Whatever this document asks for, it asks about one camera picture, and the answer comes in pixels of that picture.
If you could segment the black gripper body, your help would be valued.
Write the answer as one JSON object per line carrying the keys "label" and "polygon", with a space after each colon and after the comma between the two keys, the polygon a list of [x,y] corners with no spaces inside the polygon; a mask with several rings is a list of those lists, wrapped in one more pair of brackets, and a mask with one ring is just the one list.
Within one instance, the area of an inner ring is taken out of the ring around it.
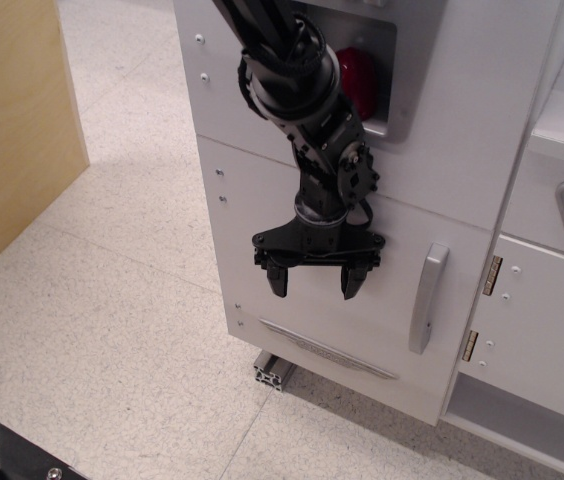
{"label": "black gripper body", "polygon": [[254,261],[263,269],[340,266],[368,272],[380,265],[383,236],[346,222],[330,226],[308,225],[294,218],[285,225],[256,233]]}

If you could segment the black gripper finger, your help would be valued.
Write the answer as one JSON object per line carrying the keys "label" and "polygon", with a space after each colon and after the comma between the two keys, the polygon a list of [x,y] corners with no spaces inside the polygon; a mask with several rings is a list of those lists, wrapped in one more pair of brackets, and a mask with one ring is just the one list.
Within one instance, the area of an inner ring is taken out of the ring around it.
{"label": "black gripper finger", "polygon": [[274,295],[285,298],[288,293],[288,270],[286,264],[280,264],[273,259],[267,260],[266,274],[269,286]]}
{"label": "black gripper finger", "polygon": [[341,291],[343,298],[354,298],[366,281],[369,272],[368,263],[347,264],[341,269]]}

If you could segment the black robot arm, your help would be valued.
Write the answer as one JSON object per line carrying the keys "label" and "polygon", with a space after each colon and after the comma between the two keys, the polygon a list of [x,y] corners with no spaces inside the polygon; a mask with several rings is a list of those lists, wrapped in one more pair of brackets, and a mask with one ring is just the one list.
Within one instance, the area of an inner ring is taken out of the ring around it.
{"label": "black robot arm", "polygon": [[273,293],[287,294],[296,266],[338,266],[345,299],[378,267],[385,245],[367,223],[348,215],[376,191],[379,174],[362,121],[341,86],[336,54],[319,27],[286,1],[215,4],[242,46],[238,85],[248,107],[290,142],[300,170],[295,217],[254,235],[254,262]]}

